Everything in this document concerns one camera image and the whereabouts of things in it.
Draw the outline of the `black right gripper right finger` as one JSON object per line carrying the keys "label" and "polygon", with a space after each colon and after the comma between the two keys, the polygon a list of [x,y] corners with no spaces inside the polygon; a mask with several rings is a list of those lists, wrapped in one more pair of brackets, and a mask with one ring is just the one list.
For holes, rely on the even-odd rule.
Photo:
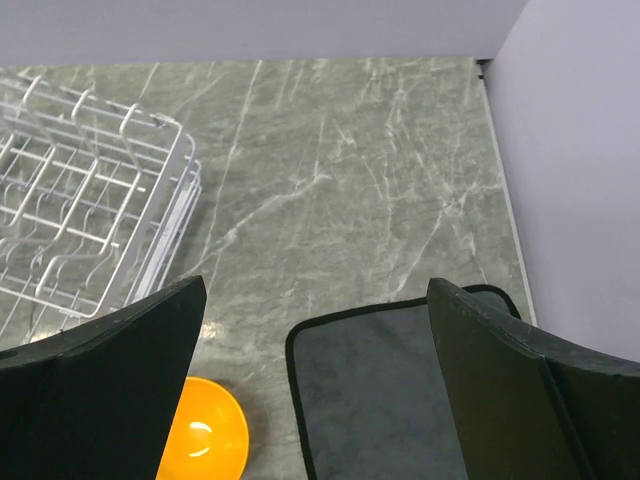
{"label": "black right gripper right finger", "polygon": [[541,330],[442,279],[427,304],[471,479],[636,479],[639,365]]}

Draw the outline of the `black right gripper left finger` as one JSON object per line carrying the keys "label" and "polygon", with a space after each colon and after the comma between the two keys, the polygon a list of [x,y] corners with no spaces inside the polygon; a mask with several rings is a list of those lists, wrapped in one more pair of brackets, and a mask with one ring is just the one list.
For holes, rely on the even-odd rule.
{"label": "black right gripper left finger", "polygon": [[2,351],[2,478],[155,478],[206,300],[192,276]]}

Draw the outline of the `orange bowl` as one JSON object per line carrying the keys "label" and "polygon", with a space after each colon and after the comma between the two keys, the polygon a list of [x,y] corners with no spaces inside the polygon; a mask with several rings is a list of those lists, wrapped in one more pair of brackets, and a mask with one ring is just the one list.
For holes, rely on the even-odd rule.
{"label": "orange bowl", "polygon": [[189,376],[156,477],[239,480],[249,443],[247,419],[236,398],[214,381]]}

